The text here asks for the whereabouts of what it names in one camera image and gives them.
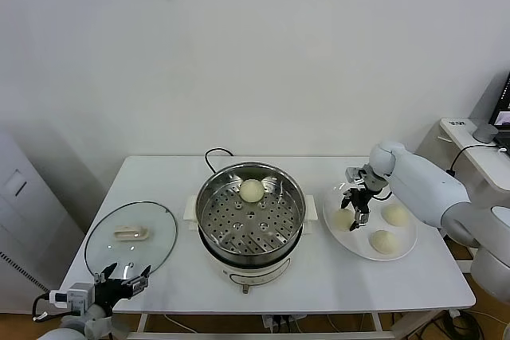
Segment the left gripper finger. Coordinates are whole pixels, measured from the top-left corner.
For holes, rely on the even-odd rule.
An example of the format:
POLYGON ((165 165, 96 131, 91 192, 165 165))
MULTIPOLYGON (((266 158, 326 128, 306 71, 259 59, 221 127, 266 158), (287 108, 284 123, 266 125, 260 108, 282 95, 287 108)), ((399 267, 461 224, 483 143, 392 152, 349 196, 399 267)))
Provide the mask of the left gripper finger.
POLYGON ((95 283, 105 283, 111 276, 111 274, 115 271, 117 267, 117 263, 113 263, 108 265, 103 269, 102 272, 94 274, 94 282, 95 283))
POLYGON ((151 265, 148 265, 139 276, 124 280, 121 283, 125 296, 135 296, 142 292, 149 284, 151 265))

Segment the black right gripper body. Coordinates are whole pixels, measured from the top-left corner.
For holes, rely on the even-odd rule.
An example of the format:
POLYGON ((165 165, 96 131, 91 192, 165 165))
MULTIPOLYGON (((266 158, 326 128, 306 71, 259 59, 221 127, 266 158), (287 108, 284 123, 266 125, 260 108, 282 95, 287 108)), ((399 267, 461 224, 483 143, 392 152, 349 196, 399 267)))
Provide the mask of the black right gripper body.
POLYGON ((375 196, 375 192, 366 188, 350 188, 346 192, 346 198, 352 205, 354 211, 359 214, 369 214, 370 209, 368 204, 375 196))

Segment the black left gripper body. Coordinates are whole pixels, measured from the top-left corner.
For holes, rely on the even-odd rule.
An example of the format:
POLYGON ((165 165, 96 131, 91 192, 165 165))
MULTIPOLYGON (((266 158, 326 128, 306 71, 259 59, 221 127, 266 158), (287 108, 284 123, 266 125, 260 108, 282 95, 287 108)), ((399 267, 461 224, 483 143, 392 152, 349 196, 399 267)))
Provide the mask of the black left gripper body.
POLYGON ((133 282, 129 279, 107 279, 103 275, 94 276, 95 304, 104 311, 112 311, 122 299, 133 296, 133 282))

